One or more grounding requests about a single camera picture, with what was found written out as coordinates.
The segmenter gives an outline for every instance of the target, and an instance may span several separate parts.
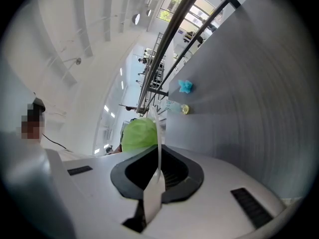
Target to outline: hanging light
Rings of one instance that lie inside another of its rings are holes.
[[[140,21],[140,14],[135,14],[133,17],[132,17],[132,22],[137,25]]]

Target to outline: metal railing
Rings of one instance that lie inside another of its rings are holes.
[[[191,48],[191,46],[194,44],[194,42],[201,35],[201,33],[210,25],[210,23],[216,18],[216,16],[218,16],[221,13],[221,11],[228,4],[231,4],[234,7],[234,9],[237,9],[240,6],[240,2],[238,0],[224,0],[215,9],[215,11],[211,14],[211,16],[207,19],[207,21],[205,23],[203,23],[201,28],[196,32],[195,36],[190,40],[190,42],[188,43],[186,48],[182,51],[182,53],[179,55],[177,60],[174,62],[173,66],[170,68],[170,70],[168,71],[168,73],[166,74],[165,78],[162,80],[162,82],[158,86],[158,88],[155,89],[155,90],[150,90],[149,86],[150,86],[151,80],[154,78],[155,72],[156,72],[156,70],[157,70],[162,58],[164,57],[164,54],[166,53],[166,50],[167,50],[170,42],[172,41],[175,33],[178,31],[178,28],[181,25],[182,21],[184,20],[184,18],[186,16],[186,14],[188,13],[189,9],[191,8],[191,6],[195,2],[196,2],[196,0],[181,0],[179,6],[177,7],[177,9],[175,11],[175,13],[173,14],[173,16],[172,16],[172,18],[171,18],[171,20],[170,20],[170,22],[169,22],[169,24],[167,26],[167,29],[166,29],[164,35],[162,36],[161,42],[159,43],[157,52],[156,52],[156,54],[155,54],[155,56],[153,58],[151,66],[148,69],[148,73],[145,76],[145,79],[143,81],[143,85],[142,85],[142,90],[141,90],[141,94],[140,94],[140,99],[139,99],[137,111],[142,106],[143,102],[144,102],[144,109],[147,109],[150,106],[151,102],[153,100],[155,100],[155,96],[157,94],[163,95],[162,99],[165,96],[168,96],[168,92],[163,93],[163,92],[160,91],[160,89],[162,88],[163,84],[168,79],[168,77],[171,75],[171,73],[173,72],[175,67],[181,61],[183,56],[186,54],[186,52]],[[150,94],[154,93],[154,95],[153,95],[152,98],[150,98],[148,104],[145,106],[146,95],[147,95],[148,92],[150,92]]]

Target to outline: blue paper piece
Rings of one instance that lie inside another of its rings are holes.
[[[182,80],[178,80],[178,84],[180,85],[179,92],[185,92],[185,93],[190,93],[191,87],[193,86],[193,83],[186,80],[185,82]]]

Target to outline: green plastic bag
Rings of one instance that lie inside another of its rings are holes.
[[[158,143],[156,124],[149,118],[132,121],[123,131],[122,151],[148,147]]]

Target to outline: black cable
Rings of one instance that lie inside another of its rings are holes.
[[[61,147],[63,147],[63,148],[66,149],[66,147],[64,147],[64,146],[61,145],[60,143],[57,143],[57,142],[55,142],[55,141],[50,140],[48,137],[45,136],[45,134],[43,134],[43,136],[44,136],[45,138],[47,138],[49,141],[51,141],[51,142],[53,142],[53,143],[55,143],[55,144],[57,144],[57,145],[60,145]]]

